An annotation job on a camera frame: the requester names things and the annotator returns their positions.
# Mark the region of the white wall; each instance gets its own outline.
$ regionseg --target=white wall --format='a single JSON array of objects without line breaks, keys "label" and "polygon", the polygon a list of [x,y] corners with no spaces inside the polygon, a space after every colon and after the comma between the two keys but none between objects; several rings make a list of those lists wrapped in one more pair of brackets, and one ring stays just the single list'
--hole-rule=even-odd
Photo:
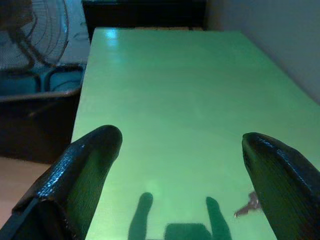
[{"label": "white wall", "polygon": [[320,103],[320,0],[209,0],[209,30],[241,30]]},{"label": "white wall", "polygon": [[69,18],[68,45],[61,57],[62,63],[86,63],[90,43],[81,0],[65,0]]}]

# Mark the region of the wooden floor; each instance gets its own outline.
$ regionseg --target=wooden floor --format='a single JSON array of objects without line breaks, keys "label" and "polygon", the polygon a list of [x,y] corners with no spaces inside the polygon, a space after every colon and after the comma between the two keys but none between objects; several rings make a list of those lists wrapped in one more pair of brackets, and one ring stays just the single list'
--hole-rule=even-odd
[{"label": "wooden floor", "polygon": [[0,228],[11,209],[50,165],[0,157]]}]

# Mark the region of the desk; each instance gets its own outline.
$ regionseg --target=desk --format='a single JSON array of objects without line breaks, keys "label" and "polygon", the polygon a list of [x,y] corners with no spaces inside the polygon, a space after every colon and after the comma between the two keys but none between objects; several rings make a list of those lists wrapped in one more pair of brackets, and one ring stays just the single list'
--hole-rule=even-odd
[{"label": "desk", "polygon": [[105,124],[123,143],[88,240],[275,240],[261,211],[234,218],[253,190],[247,132],[320,168],[320,107],[239,32],[98,28],[73,140]]},{"label": "desk", "polygon": [[96,27],[205,27],[205,0],[82,0],[89,39]]}]

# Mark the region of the table surface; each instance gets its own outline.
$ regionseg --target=table surface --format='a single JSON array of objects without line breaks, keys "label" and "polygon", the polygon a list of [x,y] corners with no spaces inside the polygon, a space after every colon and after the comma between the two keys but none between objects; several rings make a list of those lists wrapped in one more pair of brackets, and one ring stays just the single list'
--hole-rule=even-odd
[{"label": "table surface", "polygon": [[261,211],[234,218],[247,132],[320,168],[320,107],[239,32],[97,28],[73,140],[106,124],[123,144],[89,240],[275,240]]}]

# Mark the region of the key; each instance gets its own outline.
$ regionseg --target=key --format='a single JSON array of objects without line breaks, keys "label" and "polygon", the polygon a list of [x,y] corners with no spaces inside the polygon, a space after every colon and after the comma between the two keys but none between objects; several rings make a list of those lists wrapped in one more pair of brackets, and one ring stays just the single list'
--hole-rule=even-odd
[{"label": "key", "polygon": [[234,217],[237,218],[241,215],[247,215],[250,210],[261,209],[261,205],[258,200],[258,196],[255,191],[249,194],[249,202],[244,207],[240,208],[238,211],[234,213]]}]

